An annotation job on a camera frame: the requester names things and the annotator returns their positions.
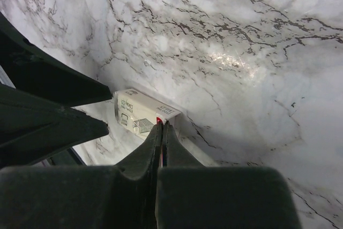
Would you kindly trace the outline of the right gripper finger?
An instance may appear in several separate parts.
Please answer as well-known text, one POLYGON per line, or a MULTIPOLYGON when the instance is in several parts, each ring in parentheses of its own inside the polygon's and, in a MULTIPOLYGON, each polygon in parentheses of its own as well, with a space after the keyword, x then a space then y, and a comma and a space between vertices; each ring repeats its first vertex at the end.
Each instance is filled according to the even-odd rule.
POLYGON ((1 85, 1 166, 32 165, 108 133, 79 110, 1 85))
POLYGON ((65 106, 111 99, 108 86, 54 59, 1 15, 1 69, 14 87, 65 106))

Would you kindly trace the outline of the staple box sleeve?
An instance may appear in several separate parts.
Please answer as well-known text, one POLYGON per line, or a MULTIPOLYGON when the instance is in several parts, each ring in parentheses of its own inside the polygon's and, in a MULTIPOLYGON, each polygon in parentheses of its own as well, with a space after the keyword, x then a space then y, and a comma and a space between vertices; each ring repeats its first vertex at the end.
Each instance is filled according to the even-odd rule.
POLYGON ((146 139, 156 124, 174 123, 181 112, 134 88, 116 91, 115 117, 118 123, 136 136, 146 139))

